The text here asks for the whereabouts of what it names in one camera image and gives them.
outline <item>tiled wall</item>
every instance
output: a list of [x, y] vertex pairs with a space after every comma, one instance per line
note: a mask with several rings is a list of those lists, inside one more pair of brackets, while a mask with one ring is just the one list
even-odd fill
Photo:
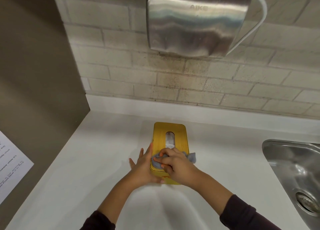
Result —
[[320, 119], [320, 0], [266, 0], [223, 59], [149, 50], [145, 0], [56, 1], [88, 94]]

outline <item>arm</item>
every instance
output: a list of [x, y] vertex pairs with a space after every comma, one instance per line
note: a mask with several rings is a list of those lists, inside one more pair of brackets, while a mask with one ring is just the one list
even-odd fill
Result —
[[129, 159], [131, 171], [114, 186], [98, 210], [85, 221], [81, 230], [115, 229], [120, 212], [131, 192], [148, 183], [162, 183], [160, 177], [151, 174], [151, 155], [152, 143], [145, 154], [143, 148], [141, 149], [137, 164]]
[[162, 163], [161, 167], [171, 178], [197, 191], [218, 213], [220, 221], [229, 229], [237, 230], [280, 230], [269, 220], [256, 212], [256, 209], [243, 202], [236, 195], [210, 175], [196, 168], [178, 149], [164, 148], [160, 156], [153, 158]]

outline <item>countertop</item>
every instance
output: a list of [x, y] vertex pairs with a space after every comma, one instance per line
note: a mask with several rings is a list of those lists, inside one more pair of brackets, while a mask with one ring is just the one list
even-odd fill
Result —
[[[261, 147], [267, 139], [320, 143], [319, 135], [102, 111], [90, 111], [6, 229], [80, 229], [130, 170], [128, 158], [136, 160], [139, 149], [148, 147], [157, 121], [184, 124], [189, 150], [197, 155], [196, 166], [282, 230], [309, 230]], [[133, 192], [121, 212], [117, 229], [226, 227], [197, 192], [185, 186], [153, 185]]]

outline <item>white power cord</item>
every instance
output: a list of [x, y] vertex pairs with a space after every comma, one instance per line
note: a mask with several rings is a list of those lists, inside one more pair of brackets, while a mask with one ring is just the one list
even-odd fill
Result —
[[237, 46], [239, 46], [239, 44], [241, 42], [244, 41], [244, 39], [246, 39], [248, 36], [250, 36], [255, 30], [258, 29], [259, 26], [261, 26], [261, 24], [264, 22], [264, 20], [266, 19], [267, 17], [267, 12], [268, 12], [268, 8], [267, 8], [267, 4], [266, 4], [266, 1], [265, 0], [258, 0], [260, 3], [261, 3], [261, 6], [262, 6], [262, 12], [263, 12], [263, 15], [262, 15], [262, 18], [261, 20], [250, 30], [248, 31], [247, 34], [245, 34], [230, 50], [229, 52], [227, 53], [227, 55], [232, 52]]

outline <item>gray cloth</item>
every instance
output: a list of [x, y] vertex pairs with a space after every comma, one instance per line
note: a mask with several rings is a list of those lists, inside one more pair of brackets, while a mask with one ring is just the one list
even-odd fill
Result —
[[[186, 154], [186, 152], [182, 152], [182, 153], [186, 156], [186, 158], [187, 158], [191, 163], [195, 163], [195, 162], [196, 162], [196, 154], [195, 154], [195, 153], [189, 153], [188, 155]], [[159, 154], [160, 154], [160, 153], [157, 153], [157, 154], [153, 155], [152, 158], [151, 158], [152, 166], [155, 167], [156, 169], [162, 169], [162, 168], [161, 168], [161, 163], [156, 162], [156, 161], [153, 160], [153, 158], [161, 158], [161, 157], [159, 156]], [[162, 158], [166, 158], [166, 157], [169, 157], [169, 156], [166, 155], [166, 154], [164, 154], [164, 155], [162, 156]]]

